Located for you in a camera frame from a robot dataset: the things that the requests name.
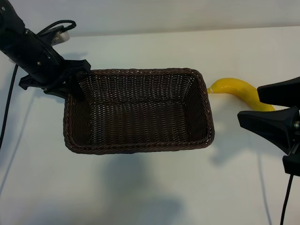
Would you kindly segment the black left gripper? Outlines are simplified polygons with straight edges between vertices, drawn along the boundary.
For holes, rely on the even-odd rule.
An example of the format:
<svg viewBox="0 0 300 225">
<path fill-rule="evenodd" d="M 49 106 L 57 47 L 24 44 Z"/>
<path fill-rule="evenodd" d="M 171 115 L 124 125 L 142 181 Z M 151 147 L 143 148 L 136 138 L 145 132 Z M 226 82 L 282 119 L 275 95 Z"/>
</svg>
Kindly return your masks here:
<svg viewBox="0 0 300 225">
<path fill-rule="evenodd" d="M 38 87 L 47 95 L 85 99 L 81 82 L 90 72 L 87 60 L 64 59 L 29 29 L 10 48 L 10 59 L 29 74 L 20 81 L 23 89 Z"/>
</svg>

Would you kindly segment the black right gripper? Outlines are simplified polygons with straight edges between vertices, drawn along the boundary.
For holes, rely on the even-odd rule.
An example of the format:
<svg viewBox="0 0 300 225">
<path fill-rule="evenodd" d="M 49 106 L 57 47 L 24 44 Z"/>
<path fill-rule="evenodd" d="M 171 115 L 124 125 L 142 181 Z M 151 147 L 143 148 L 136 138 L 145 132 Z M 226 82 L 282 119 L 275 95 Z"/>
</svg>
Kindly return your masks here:
<svg viewBox="0 0 300 225">
<path fill-rule="evenodd" d="M 300 175 L 300 78 L 257 88 L 262 103 L 289 107 L 269 112 L 241 111 L 240 126 L 279 147 L 285 173 Z"/>
</svg>

